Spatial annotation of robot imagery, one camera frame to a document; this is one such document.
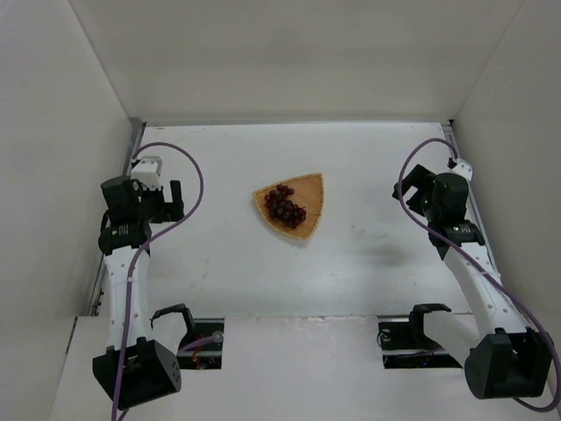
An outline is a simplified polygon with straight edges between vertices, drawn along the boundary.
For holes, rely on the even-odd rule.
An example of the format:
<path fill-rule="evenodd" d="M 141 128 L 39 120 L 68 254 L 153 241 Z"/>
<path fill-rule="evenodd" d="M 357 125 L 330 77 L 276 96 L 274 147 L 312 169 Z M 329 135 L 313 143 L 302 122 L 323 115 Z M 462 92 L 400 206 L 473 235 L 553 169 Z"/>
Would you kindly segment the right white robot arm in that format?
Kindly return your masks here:
<path fill-rule="evenodd" d="M 466 217 L 471 167 L 452 160 L 435 174 L 417 165 L 401 172 L 393 198 L 429 234 L 475 318 L 464 328 L 440 303 L 417 304 L 409 314 L 416 345 L 442 347 L 464 370 L 472 394 L 481 400 L 540 396 L 550 367 L 559 362 L 550 336 L 510 296 L 493 270 L 483 235 Z"/>

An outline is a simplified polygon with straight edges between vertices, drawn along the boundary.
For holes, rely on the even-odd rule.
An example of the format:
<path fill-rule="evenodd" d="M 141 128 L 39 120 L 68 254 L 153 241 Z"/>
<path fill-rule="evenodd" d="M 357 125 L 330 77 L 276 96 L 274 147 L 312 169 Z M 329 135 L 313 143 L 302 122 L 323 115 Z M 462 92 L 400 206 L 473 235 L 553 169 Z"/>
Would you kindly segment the dark red fake grapes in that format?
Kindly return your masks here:
<path fill-rule="evenodd" d="M 268 216 L 288 228 L 299 227 L 307 218 L 306 210 L 291 200 L 295 190 L 288 185 L 279 184 L 265 194 Z"/>

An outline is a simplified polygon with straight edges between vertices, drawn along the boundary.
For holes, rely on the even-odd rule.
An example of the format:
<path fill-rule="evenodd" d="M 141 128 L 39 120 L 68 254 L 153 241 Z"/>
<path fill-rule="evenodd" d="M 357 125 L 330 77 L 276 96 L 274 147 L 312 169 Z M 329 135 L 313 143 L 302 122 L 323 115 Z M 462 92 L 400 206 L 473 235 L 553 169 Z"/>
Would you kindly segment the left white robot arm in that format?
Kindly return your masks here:
<path fill-rule="evenodd" d="M 181 389 L 172 347 L 162 344 L 148 314 L 147 273 L 151 223 L 179 221 L 184 213 L 181 184 L 161 188 L 121 175 L 103 182 L 107 205 L 98 245 L 108 270 L 110 333 L 105 352 L 93 359 L 94 377 L 113 402 L 115 414 Z"/>

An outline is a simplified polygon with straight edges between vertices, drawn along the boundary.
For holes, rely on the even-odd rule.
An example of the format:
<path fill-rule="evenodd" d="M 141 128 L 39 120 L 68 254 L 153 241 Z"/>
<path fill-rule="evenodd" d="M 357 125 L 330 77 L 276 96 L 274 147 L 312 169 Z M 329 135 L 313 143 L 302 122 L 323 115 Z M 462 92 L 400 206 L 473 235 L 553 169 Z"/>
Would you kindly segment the woven triangular fruit basket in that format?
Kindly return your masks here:
<path fill-rule="evenodd" d="M 323 175 L 314 173 L 277 182 L 252 193 L 259 214 L 275 231 L 309 239 L 323 212 Z"/>

